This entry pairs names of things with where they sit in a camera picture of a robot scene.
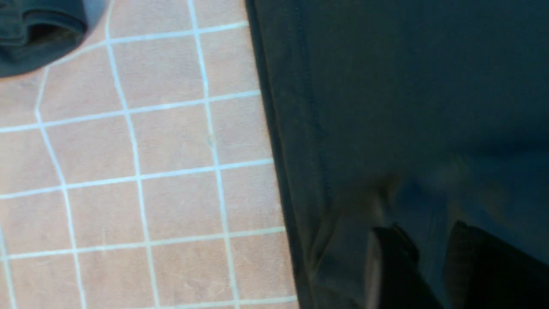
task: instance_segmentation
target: beige tile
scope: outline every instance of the beige tile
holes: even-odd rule
[[[110,36],[133,36],[192,28],[187,1],[117,0],[110,19]]]
[[[35,107],[43,70],[0,80],[0,128],[36,123]]]
[[[98,47],[50,68],[40,105],[42,120],[121,109],[106,47]]]
[[[214,172],[143,181],[152,240],[223,233]]]
[[[248,27],[201,35],[210,96],[259,89]]]
[[[18,309],[80,308],[73,255],[11,260]]]
[[[248,20],[244,0],[198,0],[194,10],[200,28]]]
[[[284,225],[273,164],[222,171],[230,231]]]
[[[69,200],[77,247],[144,240],[134,181],[71,189]]]
[[[79,254],[89,309],[152,307],[145,248]]]
[[[0,200],[0,224],[11,254],[71,247],[61,191]]]
[[[116,44],[113,48],[129,107],[204,97],[193,36]]]
[[[11,309],[8,284],[5,280],[3,262],[0,262],[0,309]]]
[[[242,309],[299,309],[298,302],[279,302],[277,304],[240,306]]]
[[[142,173],[213,165],[203,104],[134,114],[132,120]]]
[[[214,102],[210,108],[221,164],[272,157],[260,96]]]
[[[232,238],[231,246],[240,298],[295,295],[285,233]]]
[[[53,126],[47,131],[67,183],[135,175],[124,117]]]
[[[153,247],[160,304],[232,299],[223,240]]]
[[[39,130],[0,134],[0,194],[59,185]]]

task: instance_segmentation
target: dark blue fabric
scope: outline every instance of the dark blue fabric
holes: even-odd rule
[[[420,270],[445,304],[444,253],[457,220],[549,263],[549,153],[465,156],[452,165],[418,174],[395,204],[396,220],[420,249]]]

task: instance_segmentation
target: dark fabric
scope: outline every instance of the dark fabric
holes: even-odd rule
[[[82,0],[0,0],[0,77],[64,56],[82,42],[87,27]]]
[[[360,207],[380,179],[456,153],[548,145],[548,1],[247,6],[302,308],[363,306],[370,218]],[[449,204],[410,198],[397,219],[444,298],[444,250],[433,248]]]

